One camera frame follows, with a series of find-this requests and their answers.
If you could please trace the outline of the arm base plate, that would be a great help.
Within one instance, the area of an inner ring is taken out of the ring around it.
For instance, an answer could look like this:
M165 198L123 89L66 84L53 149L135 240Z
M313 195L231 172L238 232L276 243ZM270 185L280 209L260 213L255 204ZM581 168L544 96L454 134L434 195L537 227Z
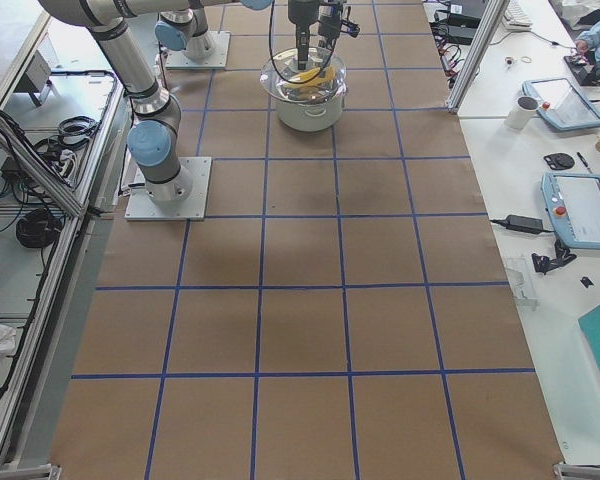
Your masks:
M182 51L169 51L166 68L170 70L224 69L228 60L231 34L210 31L192 37Z
M125 218L130 221L166 221L205 218L211 177L211 157L180 157L177 177L164 184L146 182L136 169Z

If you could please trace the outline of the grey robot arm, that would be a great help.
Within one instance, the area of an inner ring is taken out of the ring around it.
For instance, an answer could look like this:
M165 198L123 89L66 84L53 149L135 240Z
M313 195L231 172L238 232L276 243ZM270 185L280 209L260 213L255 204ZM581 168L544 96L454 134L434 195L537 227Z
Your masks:
M215 1L42 1L53 18L86 28L123 83L139 122L127 137L128 150L155 202L181 201L193 189L176 153L181 108L143 59L126 20L157 13L156 36L172 51L185 50L205 32L204 8Z
M295 28L296 58L292 64L309 68L311 26L318 26L319 46L335 50L337 39L345 34L357 37L360 27L349 19L350 9L343 1L289 1L287 17ZM204 4L193 1L186 10L161 12L155 25L159 44L158 60L168 69L223 69L226 67L230 33L211 31Z

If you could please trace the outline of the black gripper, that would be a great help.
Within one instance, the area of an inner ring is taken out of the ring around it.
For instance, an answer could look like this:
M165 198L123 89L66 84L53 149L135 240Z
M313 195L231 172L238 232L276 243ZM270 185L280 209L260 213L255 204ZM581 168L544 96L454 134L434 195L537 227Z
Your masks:
M295 26L297 67L306 70L309 56L310 27L318 21L319 0L289 0L287 16Z
M318 35L322 39L338 39L341 34L357 38L358 23L350 19L351 7L346 1L320 1Z

